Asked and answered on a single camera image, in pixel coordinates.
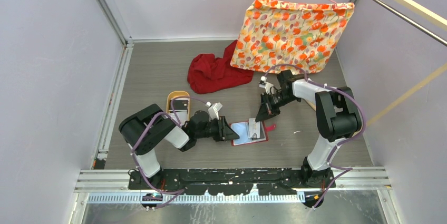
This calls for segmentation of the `red leather card holder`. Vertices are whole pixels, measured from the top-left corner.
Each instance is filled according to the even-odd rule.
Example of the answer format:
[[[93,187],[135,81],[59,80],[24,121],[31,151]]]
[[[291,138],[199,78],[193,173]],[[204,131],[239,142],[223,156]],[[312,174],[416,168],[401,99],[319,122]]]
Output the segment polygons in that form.
[[[270,126],[265,126],[264,122],[262,122],[264,125],[266,140],[268,141],[268,133],[271,131],[274,131],[276,129],[276,124],[272,124]],[[248,121],[243,122],[236,122],[230,124],[230,127],[240,136],[237,140],[232,140],[232,146],[239,146],[239,145],[245,145],[245,144],[252,144],[252,143],[259,143],[259,142],[251,142],[248,137]]]

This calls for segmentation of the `silver VIP card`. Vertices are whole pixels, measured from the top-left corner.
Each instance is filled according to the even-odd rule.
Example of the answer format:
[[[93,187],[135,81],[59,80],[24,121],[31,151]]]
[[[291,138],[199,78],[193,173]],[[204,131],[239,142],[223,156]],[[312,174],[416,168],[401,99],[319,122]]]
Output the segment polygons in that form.
[[[261,122],[256,122],[255,118],[248,119],[248,137],[251,139],[261,138]]]

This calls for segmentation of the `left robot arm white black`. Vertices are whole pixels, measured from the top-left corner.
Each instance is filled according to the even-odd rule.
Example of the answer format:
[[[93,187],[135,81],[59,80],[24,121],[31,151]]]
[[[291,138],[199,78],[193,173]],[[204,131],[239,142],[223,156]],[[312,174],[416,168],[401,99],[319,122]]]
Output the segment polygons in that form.
[[[212,138],[221,142],[240,138],[224,116],[213,118],[208,112],[199,110],[184,124],[177,124],[157,104],[124,119],[119,132],[131,149],[131,156],[142,175],[141,182],[149,189],[156,189],[162,181],[162,167],[155,148],[163,140],[185,152],[199,139]]]

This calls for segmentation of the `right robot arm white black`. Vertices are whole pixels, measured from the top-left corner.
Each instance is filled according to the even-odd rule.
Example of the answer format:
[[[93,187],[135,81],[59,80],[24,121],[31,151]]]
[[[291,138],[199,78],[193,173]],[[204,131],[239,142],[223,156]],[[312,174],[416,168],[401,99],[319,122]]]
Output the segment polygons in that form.
[[[318,139],[312,152],[303,160],[300,175],[307,187],[315,187],[330,178],[330,163],[341,143],[351,138],[362,127],[362,118],[352,90],[348,87],[334,88],[318,84],[311,79],[293,75],[285,70],[277,75],[280,88],[267,82],[262,76],[261,94],[256,122],[271,119],[280,114],[280,108],[293,101],[309,101],[314,104]]]

